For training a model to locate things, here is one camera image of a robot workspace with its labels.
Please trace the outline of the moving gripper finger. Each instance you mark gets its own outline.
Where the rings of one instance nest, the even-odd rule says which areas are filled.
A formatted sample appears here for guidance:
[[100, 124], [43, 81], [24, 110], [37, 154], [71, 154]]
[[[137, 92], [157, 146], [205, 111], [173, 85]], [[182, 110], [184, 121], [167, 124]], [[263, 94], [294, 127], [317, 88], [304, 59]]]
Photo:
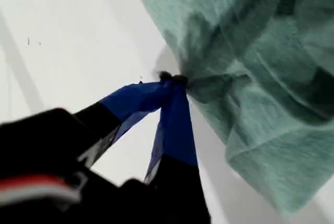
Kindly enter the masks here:
[[173, 76], [159, 73], [159, 81], [124, 86], [100, 101], [75, 113], [75, 117], [98, 140], [90, 144], [78, 160], [90, 168], [128, 130], [166, 102]]

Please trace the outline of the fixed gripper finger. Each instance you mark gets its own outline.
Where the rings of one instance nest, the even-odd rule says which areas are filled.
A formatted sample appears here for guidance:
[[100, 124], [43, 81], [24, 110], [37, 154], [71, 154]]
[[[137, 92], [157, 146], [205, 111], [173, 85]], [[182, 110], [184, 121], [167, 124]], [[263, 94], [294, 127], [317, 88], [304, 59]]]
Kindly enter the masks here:
[[152, 190], [156, 223], [210, 223], [200, 180], [189, 103], [187, 78], [161, 75], [172, 86], [160, 120], [145, 183]]

